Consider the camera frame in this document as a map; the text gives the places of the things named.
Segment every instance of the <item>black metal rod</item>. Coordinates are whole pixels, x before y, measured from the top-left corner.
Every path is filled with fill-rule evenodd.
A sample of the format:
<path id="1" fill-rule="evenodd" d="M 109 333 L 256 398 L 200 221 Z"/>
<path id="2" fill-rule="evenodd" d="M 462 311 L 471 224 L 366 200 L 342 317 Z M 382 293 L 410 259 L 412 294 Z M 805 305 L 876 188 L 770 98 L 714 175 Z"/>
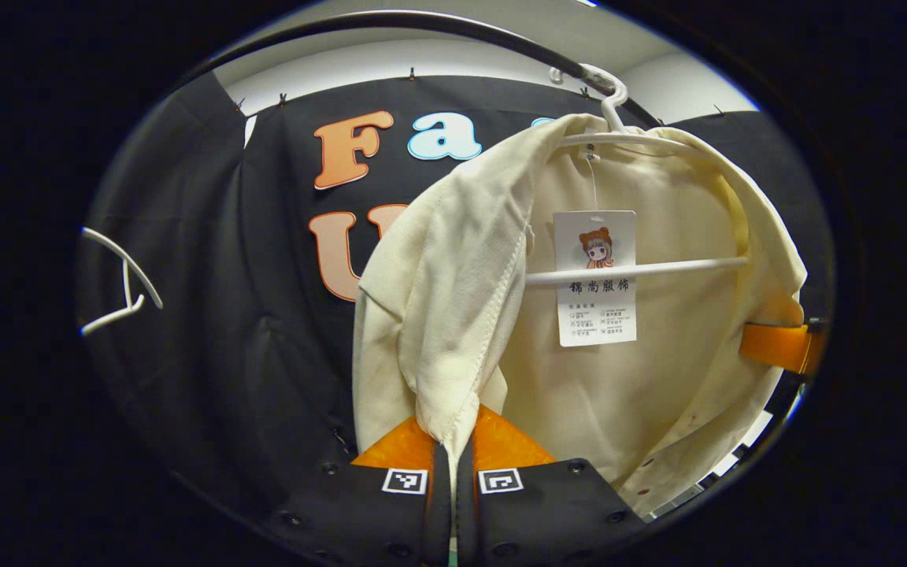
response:
<path id="1" fill-rule="evenodd" d="M 533 60 L 541 61 L 545 65 L 559 69 L 566 75 L 575 76 L 576 79 L 582 80 L 605 95 L 614 93 L 614 87 L 601 79 L 600 76 L 592 76 L 577 62 L 557 53 L 557 51 L 541 46 L 539 43 L 534 43 L 522 35 L 516 35 L 516 33 L 511 31 L 496 28 L 496 26 L 487 23 L 469 20 L 468 18 L 461 18 L 460 16 L 416 10 L 356 12 L 332 16 L 316 22 L 299 25 L 296 28 L 283 29 L 267 37 L 262 37 L 262 39 L 257 39 L 255 42 L 238 47 L 236 50 L 230 51 L 229 54 L 220 55 L 211 61 L 205 62 L 205 64 L 199 65 L 186 75 L 181 76 L 179 82 L 170 89 L 169 93 L 173 93 L 199 76 L 205 75 L 206 72 L 211 72 L 213 69 L 220 67 L 220 65 L 226 65 L 230 61 L 238 60 L 244 55 L 263 50 L 265 47 L 276 46 L 278 43 L 289 42 L 289 40 L 300 39 L 300 37 L 318 35 L 318 33 L 340 32 L 343 29 L 357 28 L 426 29 L 431 30 L 431 32 L 472 37 L 472 39 L 493 43 L 496 46 L 505 47 L 507 50 L 516 51 L 518 54 L 527 55 Z"/>

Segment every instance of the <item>white hanger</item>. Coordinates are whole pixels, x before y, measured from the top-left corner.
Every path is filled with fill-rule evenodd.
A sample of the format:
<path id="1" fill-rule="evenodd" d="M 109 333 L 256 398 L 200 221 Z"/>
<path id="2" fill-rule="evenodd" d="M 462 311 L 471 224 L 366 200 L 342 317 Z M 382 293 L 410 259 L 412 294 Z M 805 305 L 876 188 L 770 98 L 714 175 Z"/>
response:
<path id="1" fill-rule="evenodd" d="M 615 143 L 615 144 L 639 144 L 665 148 L 673 151 L 674 154 L 702 154 L 701 151 L 690 145 L 680 143 L 679 141 L 660 139 L 656 136 L 644 136 L 641 134 L 626 134 L 625 126 L 622 125 L 622 119 L 618 115 L 615 107 L 623 104 L 629 99 L 629 90 L 625 83 L 620 82 L 616 76 L 609 74 L 604 69 L 595 68 L 593 65 L 580 64 L 591 75 L 600 75 L 602 78 L 609 80 L 615 87 L 615 92 L 601 101 L 601 111 L 604 112 L 604 118 L 611 127 L 610 132 L 594 134 L 576 134 L 565 136 L 558 147 L 567 147 L 572 145 L 587 145 L 595 143 Z M 562 82 L 562 71 L 551 69 L 550 78 L 552 83 Z M 648 265 L 627 265 L 615 266 L 615 268 L 598 268 L 598 269 L 568 269 L 562 272 L 537 272 L 528 273 L 525 277 L 525 286 L 554 286 L 554 284 L 569 284 L 572 281 L 586 279 L 587 277 L 635 277 L 635 276 L 655 276 L 662 273 L 677 272 L 701 272 L 709 269 L 735 269 L 748 263 L 745 256 L 735 256 L 735 258 L 710 258 L 702 261 L 678 261 L 678 262 L 660 262 L 649 263 Z"/>
<path id="2" fill-rule="evenodd" d="M 80 329 L 80 333 L 83 334 L 83 337 L 89 335 L 91 332 L 96 331 L 97 329 L 100 329 L 100 327 L 103 327 L 108 323 L 113 323 L 116 320 L 128 317 L 129 315 L 131 315 L 131 313 L 135 313 L 136 311 L 138 311 L 138 309 L 142 308 L 142 302 L 145 300 L 145 298 L 142 297 L 141 294 L 139 294 L 137 300 L 135 300 L 134 304 L 132 304 L 131 290 L 128 286 L 128 266 L 131 266 L 132 272 L 135 272 L 135 275 L 138 277 L 139 281 L 141 281 L 143 286 L 145 286 L 146 291 L 148 291 L 149 297 L 152 298 L 152 302 L 154 302 L 154 304 L 156 304 L 159 309 L 163 309 L 163 302 L 159 298 L 159 294 L 156 293 L 156 287 L 154 287 L 151 281 L 149 281 L 148 277 L 145 276 L 145 273 L 142 272 L 142 269 L 137 265 L 137 263 L 135 263 L 135 261 L 133 261 L 128 252 L 126 252 L 121 246 L 115 244 L 115 242 L 110 238 L 105 237 L 103 234 L 98 233 L 93 229 L 83 227 L 83 236 L 86 236 L 90 240 L 100 242 L 104 246 L 110 248 L 111 251 L 114 252 L 114 254 L 121 256 L 121 269 L 124 273 L 125 280 L 125 308 L 118 309 L 118 311 L 115 311 L 114 313 L 108 313 L 108 315 L 105 315 L 100 319 L 87 324 L 85 327 L 82 327 L 82 329 Z"/>

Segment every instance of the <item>ceiling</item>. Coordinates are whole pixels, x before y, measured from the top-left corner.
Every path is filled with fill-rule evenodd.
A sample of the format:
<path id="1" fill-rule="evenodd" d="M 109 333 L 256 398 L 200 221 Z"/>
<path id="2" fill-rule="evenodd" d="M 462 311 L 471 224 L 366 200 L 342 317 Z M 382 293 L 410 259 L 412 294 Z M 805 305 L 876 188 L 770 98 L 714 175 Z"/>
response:
<path id="1" fill-rule="evenodd" d="M 558 51 L 573 61 L 595 65 L 618 76 L 641 62 L 679 53 L 681 49 L 613 11 L 576 0 L 324 0 L 283 16 L 224 51 L 244 46 L 282 29 L 335 15 L 366 10 L 423 10 L 458 15 L 504 28 Z M 216 69 L 231 85 L 285 61 L 362 43 L 394 39 L 459 39 L 424 30 L 378 28 L 324 33 L 281 43 L 241 57 Z"/>

